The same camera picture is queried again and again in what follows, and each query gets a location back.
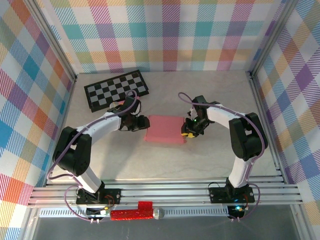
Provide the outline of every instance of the red object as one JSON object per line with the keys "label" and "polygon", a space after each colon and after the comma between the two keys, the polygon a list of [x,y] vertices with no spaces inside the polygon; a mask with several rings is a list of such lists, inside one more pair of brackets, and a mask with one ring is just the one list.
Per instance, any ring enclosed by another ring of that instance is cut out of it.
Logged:
{"label": "red object", "polygon": [[154,209],[153,209],[152,201],[139,201],[138,209],[112,210],[110,212],[110,219],[113,221],[153,219],[153,218],[154,218]]}
{"label": "red object", "polygon": [[146,130],[144,140],[153,143],[185,144],[181,135],[181,127],[185,122],[180,116],[151,115],[148,117],[150,127]]}

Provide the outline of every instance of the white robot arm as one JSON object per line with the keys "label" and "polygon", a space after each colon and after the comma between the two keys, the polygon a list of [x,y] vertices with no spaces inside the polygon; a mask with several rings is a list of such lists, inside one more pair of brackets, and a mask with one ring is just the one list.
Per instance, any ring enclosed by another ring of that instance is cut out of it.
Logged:
{"label": "white robot arm", "polygon": [[[54,162],[68,146],[71,139],[82,131],[82,134],[73,143],[73,147],[69,148],[59,163],[57,163],[60,168],[72,174],[77,182],[81,184],[81,189],[77,191],[79,196],[77,202],[79,202],[79,204],[82,200],[86,204],[105,203],[106,201],[109,201],[109,199],[105,199],[108,195],[113,195],[113,201],[115,204],[117,203],[115,201],[115,196],[120,195],[121,190],[112,189],[108,191],[108,189],[105,189],[103,181],[101,181],[90,168],[91,146],[104,135],[116,130],[121,130],[123,127],[126,127],[127,131],[131,132],[150,127],[148,118],[139,115],[141,102],[136,100],[134,103],[134,100],[133,97],[127,96],[122,105],[118,105],[108,110],[108,112],[99,118],[103,120],[97,123],[94,123],[97,121],[95,120],[84,126],[77,128],[67,126],[62,130],[54,150]],[[134,104],[134,106],[131,107],[129,111],[123,113],[123,111],[128,109],[132,104]]]}
{"label": "white robot arm", "polygon": [[[250,194],[252,189],[248,185],[248,178],[254,160],[260,155],[263,148],[268,147],[268,141],[258,115],[255,113],[231,113],[233,111],[223,107],[219,102],[207,103],[202,95],[194,98],[192,103],[192,109],[188,113],[190,118],[186,118],[181,128],[181,134],[195,138],[203,135],[205,128],[210,123],[219,123],[229,129],[231,146],[235,154],[233,169],[226,180],[225,188],[224,190],[212,188],[211,202],[242,202],[243,195],[251,196],[251,199],[245,199],[245,201],[254,202],[253,195]],[[263,143],[258,132],[246,119],[255,125],[263,138]]]}

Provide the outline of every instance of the white table surface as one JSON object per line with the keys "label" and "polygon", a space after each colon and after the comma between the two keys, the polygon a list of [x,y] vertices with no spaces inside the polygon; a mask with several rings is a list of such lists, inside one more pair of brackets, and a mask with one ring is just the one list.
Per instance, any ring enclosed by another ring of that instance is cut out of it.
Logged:
{"label": "white table surface", "polygon": [[[66,126],[87,124],[104,114],[92,113],[84,86],[116,76],[113,73],[80,74],[75,85]],[[140,98],[143,115],[187,117],[190,105],[178,98],[185,92],[194,98],[204,95],[208,102],[218,101],[242,113],[258,112],[244,71],[143,72],[149,95]],[[102,180],[154,178],[227,177],[235,155],[229,131],[211,124],[204,135],[188,139],[183,145],[144,141],[146,130],[115,131],[96,142],[91,149],[90,167]],[[56,167],[53,175],[64,173]],[[256,162],[251,175],[275,175],[276,169],[267,149]],[[67,178],[55,181],[69,181]]]}

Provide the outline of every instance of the plaid wallpaper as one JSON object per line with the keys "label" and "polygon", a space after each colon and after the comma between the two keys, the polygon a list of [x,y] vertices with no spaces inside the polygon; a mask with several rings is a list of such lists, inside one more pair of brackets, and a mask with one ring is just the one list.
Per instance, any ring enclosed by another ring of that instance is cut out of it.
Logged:
{"label": "plaid wallpaper", "polygon": [[274,29],[275,29],[275,26],[276,26],[276,23],[277,21],[279,20],[279,17],[281,16],[282,14],[282,11],[284,10],[285,8],[285,5],[286,3],[288,2],[288,0],[281,0],[281,3],[278,7],[278,9],[276,10],[276,13],[274,14],[273,18],[272,18],[272,21],[267,29],[267,31],[265,32],[264,36],[263,36],[263,39],[260,43],[260,46],[258,48],[258,50],[256,51],[254,57],[253,57],[253,60],[250,64],[250,68],[249,70],[252,70],[255,65],[257,64],[261,54],[262,54],[262,51],[263,49],[265,48],[265,46],[267,45],[269,39],[270,39],[270,36],[271,34],[273,33]]}
{"label": "plaid wallpaper", "polygon": [[0,3],[0,240],[15,240],[62,124],[71,80],[23,0]]}
{"label": "plaid wallpaper", "polygon": [[298,2],[258,84],[281,161],[320,239],[320,0]]}
{"label": "plaid wallpaper", "polygon": [[79,73],[249,68],[281,0],[38,0]]}

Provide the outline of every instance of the black mat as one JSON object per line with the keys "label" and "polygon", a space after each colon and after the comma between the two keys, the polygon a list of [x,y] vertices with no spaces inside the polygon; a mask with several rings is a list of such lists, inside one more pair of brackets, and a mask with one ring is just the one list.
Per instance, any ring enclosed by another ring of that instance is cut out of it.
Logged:
{"label": "black mat", "polygon": [[130,90],[135,90],[139,97],[149,94],[149,89],[139,70],[84,87],[91,112],[109,108],[111,103],[125,100],[126,93]]}

